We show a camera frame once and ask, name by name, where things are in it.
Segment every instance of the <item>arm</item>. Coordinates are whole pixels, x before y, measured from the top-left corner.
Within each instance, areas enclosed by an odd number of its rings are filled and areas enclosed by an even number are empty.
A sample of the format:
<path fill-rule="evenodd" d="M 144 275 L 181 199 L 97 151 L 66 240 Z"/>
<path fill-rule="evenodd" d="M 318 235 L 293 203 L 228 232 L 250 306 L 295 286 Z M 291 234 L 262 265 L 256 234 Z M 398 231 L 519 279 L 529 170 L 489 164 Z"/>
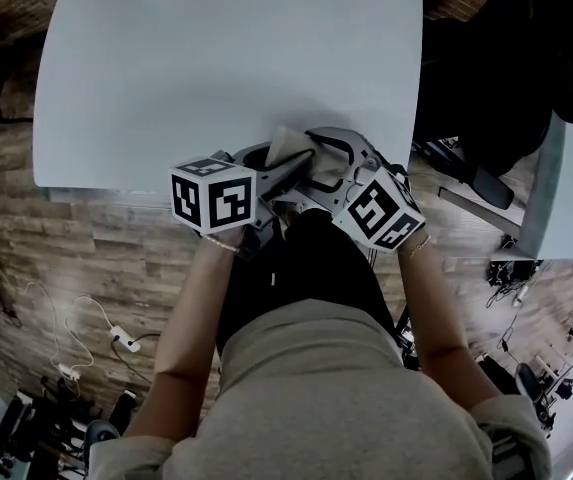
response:
<path fill-rule="evenodd" d="M 422 372 L 437 382 L 455 403 L 470 410 L 501 393 L 470 355 L 460 312 L 430 243 L 411 257 L 427 236 L 422 229 L 399 249 L 417 354 Z"/>
<path fill-rule="evenodd" d="M 220 235 L 234 246 L 236 229 Z M 215 350 L 215 338 L 235 255 L 202 240 L 155 357 L 155 378 L 125 437 L 157 436 L 174 442 L 197 428 Z"/>

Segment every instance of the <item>wooden floor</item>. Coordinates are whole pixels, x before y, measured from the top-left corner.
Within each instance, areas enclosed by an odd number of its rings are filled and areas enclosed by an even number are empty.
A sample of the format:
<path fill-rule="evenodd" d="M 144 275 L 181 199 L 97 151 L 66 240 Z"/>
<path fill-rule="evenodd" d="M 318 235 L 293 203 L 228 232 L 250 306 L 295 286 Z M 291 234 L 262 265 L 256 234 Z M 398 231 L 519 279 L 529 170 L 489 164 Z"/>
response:
<path fill-rule="evenodd" d="M 2 98 L 7 115 L 32 115 L 37 63 L 38 55 L 7 84 Z M 0 267 L 15 287 L 39 281 L 48 290 L 57 312 L 60 347 L 54 361 L 69 366 L 89 362 L 67 333 L 67 322 L 94 356 L 92 366 L 80 369 L 81 393 L 109 410 L 124 388 L 144 395 L 148 385 L 114 356 L 99 308 L 86 300 L 73 307 L 73 301 L 82 294 L 94 297 L 110 320 L 133 336 L 159 332 L 197 242 L 171 219 L 167 202 L 159 197 L 37 188 L 31 147 L 30 124 L 0 125 Z M 533 158 L 525 159 L 509 176 L 522 200 L 527 198 L 533 165 Z M 485 271 L 501 234 L 437 198 L 440 184 L 456 182 L 416 158 L 410 172 L 433 241 L 444 256 L 444 272 L 465 313 L 473 350 L 488 352 L 513 368 L 513 360 L 496 348 L 514 315 L 510 300 L 486 308 L 493 289 L 485 281 Z M 519 209 L 512 212 L 519 218 Z M 396 257 L 380 254 L 375 269 L 397 317 L 404 294 Z M 0 394 L 8 397 L 20 386 L 38 390 L 42 375 L 53 379 L 57 372 L 50 361 L 55 355 L 54 315 L 46 296 L 35 286 L 22 295 L 7 284 L 4 296 L 23 323 L 18 329 L 0 316 Z M 573 344 L 564 340 L 572 316 L 573 261 L 556 261 L 528 294 L 510 341 L 511 352 L 520 361 L 531 361 L 539 353 L 559 367 L 548 344 L 567 353 L 573 350 Z M 140 353 L 122 355 L 150 376 L 154 351 L 155 339 L 146 339 Z M 215 361 L 206 408 L 217 393 L 216 366 Z"/>

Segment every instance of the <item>beige sweater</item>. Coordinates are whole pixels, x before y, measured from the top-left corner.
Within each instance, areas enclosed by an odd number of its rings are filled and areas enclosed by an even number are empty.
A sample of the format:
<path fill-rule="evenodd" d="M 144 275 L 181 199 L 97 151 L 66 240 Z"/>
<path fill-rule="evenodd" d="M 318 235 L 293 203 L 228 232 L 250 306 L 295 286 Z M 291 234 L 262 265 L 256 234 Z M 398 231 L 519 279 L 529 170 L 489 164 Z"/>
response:
<path fill-rule="evenodd" d="M 530 400 L 469 412 L 398 351 L 366 313 L 302 301 L 235 334 L 221 393 L 194 438 L 93 446 L 91 480 L 550 478 Z"/>

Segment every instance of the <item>cloth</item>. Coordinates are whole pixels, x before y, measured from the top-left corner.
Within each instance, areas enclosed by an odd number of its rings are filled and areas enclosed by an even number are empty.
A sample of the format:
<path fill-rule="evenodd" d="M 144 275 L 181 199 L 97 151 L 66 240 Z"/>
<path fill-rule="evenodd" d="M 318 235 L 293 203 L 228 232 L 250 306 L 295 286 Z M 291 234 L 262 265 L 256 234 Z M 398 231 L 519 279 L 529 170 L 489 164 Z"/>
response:
<path fill-rule="evenodd" d="M 316 300 L 266 313 L 231 337 L 221 392 L 195 437 L 91 448 L 91 480 L 546 479 L 530 400 L 466 412 L 401 367 L 365 312 Z"/>
<path fill-rule="evenodd" d="M 330 213 L 311 209 L 295 219 L 285 239 L 277 224 L 274 238 L 251 262 L 235 258 L 217 332 L 219 355 L 228 339 L 248 323 L 306 299 L 361 309 L 394 333 L 395 324 L 363 252 L 332 223 Z"/>

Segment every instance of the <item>desk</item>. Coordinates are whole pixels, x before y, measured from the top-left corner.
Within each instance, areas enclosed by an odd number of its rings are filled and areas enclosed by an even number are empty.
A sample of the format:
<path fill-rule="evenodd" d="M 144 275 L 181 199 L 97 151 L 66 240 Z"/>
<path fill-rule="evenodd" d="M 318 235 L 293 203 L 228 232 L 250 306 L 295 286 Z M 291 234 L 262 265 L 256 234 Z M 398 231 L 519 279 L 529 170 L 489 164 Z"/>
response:
<path fill-rule="evenodd" d="M 166 193 L 174 163 L 341 126 L 408 163 L 422 0 L 58 0 L 37 84 L 40 186 Z"/>

